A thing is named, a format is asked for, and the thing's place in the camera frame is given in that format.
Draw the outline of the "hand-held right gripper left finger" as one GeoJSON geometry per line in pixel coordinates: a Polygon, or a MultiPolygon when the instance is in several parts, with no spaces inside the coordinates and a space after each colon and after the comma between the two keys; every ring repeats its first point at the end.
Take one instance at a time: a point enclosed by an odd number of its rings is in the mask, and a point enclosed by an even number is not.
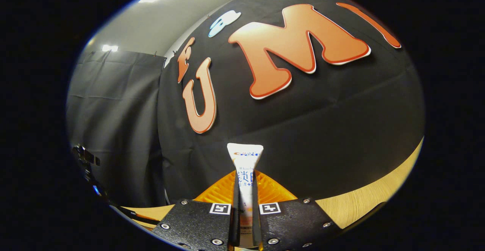
{"type": "Polygon", "coordinates": [[[196,199],[180,199],[153,234],[184,251],[234,250],[240,240],[237,181],[232,171],[196,199]]]}

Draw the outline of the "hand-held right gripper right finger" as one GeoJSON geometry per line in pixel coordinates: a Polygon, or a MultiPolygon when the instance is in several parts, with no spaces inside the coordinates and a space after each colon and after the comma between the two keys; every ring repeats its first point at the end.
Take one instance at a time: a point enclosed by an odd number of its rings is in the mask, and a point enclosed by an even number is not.
{"type": "Polygon", "coordinates": [[[312,197],[297,198],[255,171],[253,237],[260,251],[318,251],[338,235],[334,220],[312,197]]]}

